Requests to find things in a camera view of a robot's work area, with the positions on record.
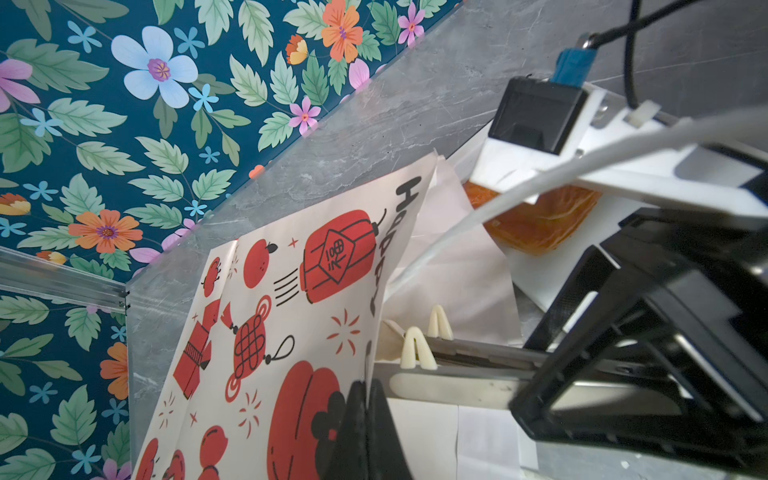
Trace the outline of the orange triangular pastry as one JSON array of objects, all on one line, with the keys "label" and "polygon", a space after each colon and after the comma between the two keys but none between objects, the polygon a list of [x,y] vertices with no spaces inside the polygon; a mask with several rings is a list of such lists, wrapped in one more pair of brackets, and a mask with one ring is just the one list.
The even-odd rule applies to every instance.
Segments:
[{"label": "orange triangular pastry", "polygon": [[598,191],[566,185],[541,194],[484,223],[501,243],[532,256],[557,249],[571,237],[597,206]]}]

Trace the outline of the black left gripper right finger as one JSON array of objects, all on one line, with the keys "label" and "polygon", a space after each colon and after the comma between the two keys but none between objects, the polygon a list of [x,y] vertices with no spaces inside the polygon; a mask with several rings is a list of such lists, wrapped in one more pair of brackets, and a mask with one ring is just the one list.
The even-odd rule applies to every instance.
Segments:
[{"label": "black left gripper right finger", "polygon": [[367,459],[370,479],[413,479],[383,384],[377,379],[371,381],[367,402]]}]

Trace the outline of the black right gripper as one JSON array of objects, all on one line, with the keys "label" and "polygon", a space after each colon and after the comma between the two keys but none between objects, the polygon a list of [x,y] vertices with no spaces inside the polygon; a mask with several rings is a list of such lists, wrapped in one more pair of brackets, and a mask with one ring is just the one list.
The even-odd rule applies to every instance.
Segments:
[{"label": "black right gripper", "polygon": [[767,222],[642,208],[585,251],[510,401],[533,439],[767,472]]}]

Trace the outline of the red white paper bag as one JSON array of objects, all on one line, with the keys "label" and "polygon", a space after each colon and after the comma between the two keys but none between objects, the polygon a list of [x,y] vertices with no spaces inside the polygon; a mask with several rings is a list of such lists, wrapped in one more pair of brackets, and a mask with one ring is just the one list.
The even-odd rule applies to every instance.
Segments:
[{"label": "red white paper bag", "polygon": [[430,335],[518,345],[506,260],[475,228],[398,290],[390,280],[469,213],[429,154],[182,259],[131,292],[138,479],[319,479],[350,387]]}]

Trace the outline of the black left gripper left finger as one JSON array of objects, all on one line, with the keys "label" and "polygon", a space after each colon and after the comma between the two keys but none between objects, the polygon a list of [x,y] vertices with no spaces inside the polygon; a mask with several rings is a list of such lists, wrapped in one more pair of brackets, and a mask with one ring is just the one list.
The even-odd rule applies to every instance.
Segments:
[{"label": "black left gripper left finger", "polygon": [[340,432],[333,449],[326,478],[367,479],[366,385],[355,381],[349,390]]}]

